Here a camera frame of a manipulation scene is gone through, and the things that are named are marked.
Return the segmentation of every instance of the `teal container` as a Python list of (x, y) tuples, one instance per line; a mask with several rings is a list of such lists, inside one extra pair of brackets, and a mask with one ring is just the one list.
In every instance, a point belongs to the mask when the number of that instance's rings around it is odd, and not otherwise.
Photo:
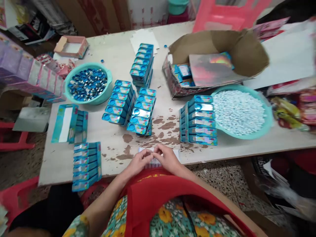
[(171, 15), (181, 15), (189, 4), (189, 0), (168, 0), (168, 2)]
[(246, 86), (242, 86), (242, 85), (227, 85), (227, 86), (222, 86), (219, 87), (217, 90), (215, 90), (211, 96), (214, 97), (218, 92), (220, 91), (228, 91), (228, 90), (236, 90), (236, 91), (241, 91), (241, 92), (246, 92), (249, 93), (252, 97), (261, 100), (262, 104), (263, 104), (263, 108), (265, 110), (264, 114), (266, 114), (267, 116), (264, 118), (264, 125), (262, 126), (261, 130), (254, 132), (252, 134), (249, 135), (236, 135), (234, 133), (231, 133), (229, 131), (227, 131), (226, 129), (224, 129), (221, 125), (219, 125), (218, 123), (216, 123), (216, 128), (220, 129), (222, 131), (224, 131), (225, 133), (227, 133), (228, 135), (235, 137), (235, 138), (239, 138), (239, 139), (245, 139), (245, 140), (253, 140), (253, 139), (257, 139), (262, 137), (263, 135), (267, 134), (270, 130), (270, 128), (273, 125), (273, 115), (272, 115), (272, 107), (271, 104), (269, 103), (269, 101), (263, 96), (263, 94), (261, 94), (260, 92), (257, 92), (253, 89), (250, 89), (249, 87)]
[[(104, 72), (106, 72), (107, 77), (108, 77), (108, 82), (107, 85), (104, 89), (104, 91), (98, 95), (96, 98), (92, 99), (92, 100), (88, 100), (88, 101), (77, 101), (75, 99), (72, 98), (72, 95), (70, 94), (70, 92), (68, 91), (68, 84), (69, 82), (72, 80), (72, 77), (76, 74), (78, 74), (80, 71), (86, 70), (86, 69), (102, 69)], [(68, 100), (70, 100), (72, 103), (75, 104), (89, 104), (89, 105), (98, 105), (98, 104), (102, 104), (103, 102), (105, 102), (112, 93), (113, 90), (113, 84), (112, 84), (112, 73), (110, 70), (106, 69), (105, 66), (103, 66), (102, 64), (99, 63), (85, 63), (82, 64), (78, 67), (75, 67), (66, 77), (65, 79), (65, 96), (67, 97)]]

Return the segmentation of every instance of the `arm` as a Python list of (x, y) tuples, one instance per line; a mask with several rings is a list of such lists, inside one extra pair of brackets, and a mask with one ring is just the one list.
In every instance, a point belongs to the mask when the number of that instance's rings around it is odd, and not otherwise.
[(179, 176), (181, 178), (190, 180), (199, 186), (203, 187), (215, 197), (217, 197), (222, 203), (224, 203), (227, 208), (229, 208), (239, 219), (241, 219), (257, 236), (267, 236), (245, 213), (240, 210), (231, 200), (224, 196), (221, 192), (217, 191), (212, 186), (205, 183), (202, 179), (197, 177), (188, 168), (182, 165), (177, 157), (175, 156), (173, 150), (165, 145), (158, 144), (153, 156), (162, 164), (162, 166), (168, 170), (170, 173)]
[(101, 236), (119, 194), (130, 178), (137, 175), (153, 159), (150, 153), (151, 151), (146, 149), (137, 153), (127, 168), (116, 176), (105, 191), (82, 213), (89, 221), (90, 237)]

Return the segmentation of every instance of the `red apron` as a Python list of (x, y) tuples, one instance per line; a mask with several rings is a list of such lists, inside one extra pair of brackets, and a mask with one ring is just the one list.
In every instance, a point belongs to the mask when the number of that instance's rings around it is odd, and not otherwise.
[(148, 237), (149, 225), (159, 208), (182, 195), (194, 196), (198, 203), (217, 215), (230, 215), (247, 236), (256, 235), (217, 197), (201, 186), (174, 176), (164, 168), (146, 169), (133, 177), (121, 197), (127, 195), (125, 237)]

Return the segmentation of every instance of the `hand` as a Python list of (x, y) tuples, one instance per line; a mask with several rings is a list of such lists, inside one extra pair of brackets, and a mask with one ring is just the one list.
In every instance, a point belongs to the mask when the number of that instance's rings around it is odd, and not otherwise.
[(145, 165), (147, 165), (153, 158), (154, 157), (152, 155), (152, 151), (144, 149), (134, 156), (131, 163), (129, 163), (124, 172), (126, 172), (128, 177), (131, 178), (139, 174), (139, 172), (143, 170)]
[(182, 168), (184, 167), (175, 156), (172, 148), (165, 145), (158, 144), (152, 155), (161, 163), (161, 165), (174, 175), (179, 175)]

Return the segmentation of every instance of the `table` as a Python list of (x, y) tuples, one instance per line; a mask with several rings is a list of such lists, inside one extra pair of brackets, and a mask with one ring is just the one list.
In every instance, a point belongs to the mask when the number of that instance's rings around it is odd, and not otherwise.
[[(153, 78), (150, 88), (157, 91), (157, 101), (153, 110), (153, 135), (138, 137), (126, 128), (101, 119), (107, 102), (97, 106), (80, 105), (89, 112), (88, 142), (101, 142), (102, 176), (119, 174), (137, 153), (139, 147), (150, 148), (163, 143), (180, 150), (183, 164), (204, 163), (222, 159), (232, 159), (264, 153), (310, 148), (316, 146), (316, 136), (298, 130), (283, 129), (274, 124), (270, 132), (256, 140), (241, 140), (218, 132), (218, 146), (180, 143), (178, 111), (190, 99), (171, 100), (169, 89), (162, 73), (162, 64), (168, 52), (164, 45), (170, 45), (184, 34), (192, 32), (193, 22), (152, 28), (160, 49), (155, 55)], [(84, 59), (77, 64), (100, 62), (111, 70), (114, 82), (117, 79), (131, 81), (129, 74), (135, 58), (130, 37), (134, 32), (122, 32), (88, 38), (90, 44)], [(73, 145), (51, 143), (57, 109), (62, 103), (53, 104), (39, 185), (59, 184), (72, 181)]]

